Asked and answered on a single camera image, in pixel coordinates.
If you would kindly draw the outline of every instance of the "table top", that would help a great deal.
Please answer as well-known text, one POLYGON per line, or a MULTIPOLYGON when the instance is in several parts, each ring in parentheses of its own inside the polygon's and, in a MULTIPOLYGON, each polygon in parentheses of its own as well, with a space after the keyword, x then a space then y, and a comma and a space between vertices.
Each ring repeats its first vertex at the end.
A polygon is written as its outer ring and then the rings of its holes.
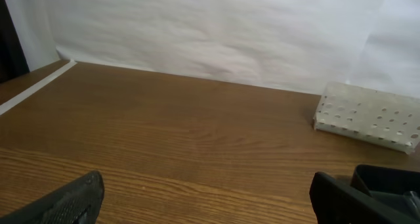
POLYGON ((97 223, 316 223, 315 172, 419 170, 418 152, 314 131, 319 100, 77 63, 0 116, 0 215, 97 169, 97 223))

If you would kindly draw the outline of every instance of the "white line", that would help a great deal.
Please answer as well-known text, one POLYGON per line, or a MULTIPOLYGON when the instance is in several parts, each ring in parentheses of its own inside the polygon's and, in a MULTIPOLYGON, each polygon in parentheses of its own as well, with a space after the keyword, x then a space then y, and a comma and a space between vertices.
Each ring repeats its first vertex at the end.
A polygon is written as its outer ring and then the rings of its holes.
POLYGON ((51 82, 52 80, 54 80, 55 78, 57 78, 58 76, 63 74, 64 72, 66 72, 68 69, 73 67, 75 64, 77 64, 77 62, 75 62, 74 60, 71 60, 69 63, 65 64, 60 69, 53 72, 51 75, 43 78, 41 81, 39 81, 38 83, 36 83, 36 84, 32 85, 31 87, 27 88, 25 91, 19 93, 17 96, 12 98, 11 100, 3 103, 0 106, 0 115, 7 112, 8 110, 10 110, 13 106, 16 106, 19 102, 22 102, 27 97, 34 94, 36 91, 40 90, 40 88, 46 86, 49 82, 51 82))

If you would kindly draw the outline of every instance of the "wooden table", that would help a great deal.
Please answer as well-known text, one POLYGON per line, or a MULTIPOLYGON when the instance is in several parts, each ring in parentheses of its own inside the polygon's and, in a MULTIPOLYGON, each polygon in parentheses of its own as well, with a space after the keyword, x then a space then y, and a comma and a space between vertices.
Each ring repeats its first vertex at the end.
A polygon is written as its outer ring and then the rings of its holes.
POLYGON ((0 116, 0 215, 98 169, 97 223, 316 223, 316 171, 419 169, 419 153, 314 131, 319 99, 78 63, 0 116))

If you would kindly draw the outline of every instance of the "black vertical object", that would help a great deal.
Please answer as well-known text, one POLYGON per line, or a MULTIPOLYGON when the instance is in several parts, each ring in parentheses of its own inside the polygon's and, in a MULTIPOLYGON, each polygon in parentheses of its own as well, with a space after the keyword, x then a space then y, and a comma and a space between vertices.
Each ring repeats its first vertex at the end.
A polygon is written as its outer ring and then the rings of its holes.
POLYGON ((6 1, 0 0, 0 83, 28 72, 28 64, 6 1))

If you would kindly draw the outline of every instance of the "white perforated block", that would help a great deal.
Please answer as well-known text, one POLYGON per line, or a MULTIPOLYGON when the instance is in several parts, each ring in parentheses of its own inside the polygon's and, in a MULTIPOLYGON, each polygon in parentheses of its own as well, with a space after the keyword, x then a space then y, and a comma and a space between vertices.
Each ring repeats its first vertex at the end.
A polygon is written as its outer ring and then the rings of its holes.
POLYGON ((315 113, 321 129, 407 154, 420 142, 420 99, 330 82, 315 113))

